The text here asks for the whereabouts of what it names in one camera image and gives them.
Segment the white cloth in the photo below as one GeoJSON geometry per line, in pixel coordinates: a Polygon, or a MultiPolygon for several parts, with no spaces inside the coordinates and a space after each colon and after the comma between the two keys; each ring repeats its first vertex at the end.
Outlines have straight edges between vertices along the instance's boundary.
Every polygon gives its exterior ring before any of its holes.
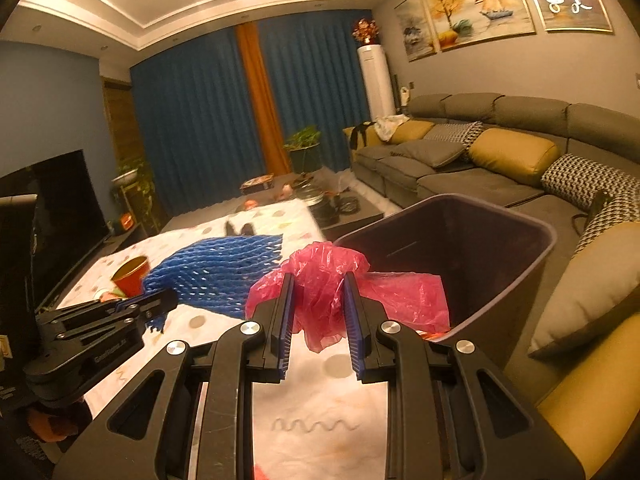
{"type": "Polygon", "coordinates": [[[405,107],[409,104],[409,99],[411,98],[411,90],[409,90],[406,86],[403,86],[400,89],[400,105],[401,107],[405,107]]]}
{"type": "MultiPolygon", "coordinates": [[[[91,301],[98,290],[113,288],[111,275],[129,258],[146,254],[154,267],[198,240],[223,236],[226,220],[170,231],[100,259],[61,308],[91,301]]],[[[283,234],[283,259],[309,243],[324,241],[299,200],[242,212],[230,221],[236,230],[251,222],[257,234],[283,234]]],[[[92,413],[97,415],[169,342],[181,339],[191,346],[204,344],[241,322],[179,305],[168,314],[164,333],[147,330],[145,347],[84,396],[92,413]]],[[[254,385],[255,465],[268,480],[369,480],[384,478],[385,457],[386,384],[356,380],[346,339],[314,354],[306,348],[303,334],[294,335],[287,379],[281,384],[254,385]]]]}
{"type": "Polygon", "coordinates": [[[374,127],[380,140],[382,140],[383,142],[389,142],[391,137],[394,136],[394,133],[398,129],[398,126],[404,124],[408,120],[409,117],[407,117],[406,115],[389,115],[387,117],[378,119],[374,127]]]}

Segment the red cup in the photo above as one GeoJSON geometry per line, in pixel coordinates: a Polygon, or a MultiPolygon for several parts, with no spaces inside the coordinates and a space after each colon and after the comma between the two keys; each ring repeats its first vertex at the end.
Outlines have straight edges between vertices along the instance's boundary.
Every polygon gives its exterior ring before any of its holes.
{"type": "Polygon", "coordinates": [[[111,277],[111,281],[124,292],[128,298],[142,294],[142,279],[151,271],[146,256],[136,256],[123,264],[111,277]]]}

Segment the gray wall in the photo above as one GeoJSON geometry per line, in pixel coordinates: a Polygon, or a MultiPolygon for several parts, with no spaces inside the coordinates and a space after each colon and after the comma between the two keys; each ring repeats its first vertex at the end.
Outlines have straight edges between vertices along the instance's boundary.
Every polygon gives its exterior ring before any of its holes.
{"type": "Polygon", "coordinates": [[[0,175],[84,150],[107,220],[116,177],[98,60],[46,46],[0,41],[0,175]]]}
{"type": "Polygon", "coordinates": [[[527,0],[538,33],[464,46],[408,62],[395,7],[387,0],[373,10],[392,73],[413,81],[418,96],[436,92],[500,92],[583,102],[640,117],[640,38],[620,4],[603,0],[615,35],[543,29],[527,0]]]}

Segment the television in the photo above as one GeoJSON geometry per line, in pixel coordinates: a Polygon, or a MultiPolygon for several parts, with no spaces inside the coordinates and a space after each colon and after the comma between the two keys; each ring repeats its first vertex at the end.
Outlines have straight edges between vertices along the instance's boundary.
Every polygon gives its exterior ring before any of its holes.
{"type": "Polygon", "coordinates": [[[33,305],[42,308],[56,301],[78,267],[110,231],[82,150],[0,177],[0,197],[23,194],[38,196],[31,276],[33,305]]]}

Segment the trash can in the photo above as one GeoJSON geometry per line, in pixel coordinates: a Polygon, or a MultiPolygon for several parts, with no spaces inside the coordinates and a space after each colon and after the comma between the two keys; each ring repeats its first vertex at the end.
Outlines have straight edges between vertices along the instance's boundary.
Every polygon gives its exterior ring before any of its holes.
{"type": "Polygon", "coordinates": [[[452,330],[435,342],[472,341],[504,368],[532,309],[546,257],[548,224],[472,197],[441,194],[345,235],[372,272],[441,276],[452,330]]]}

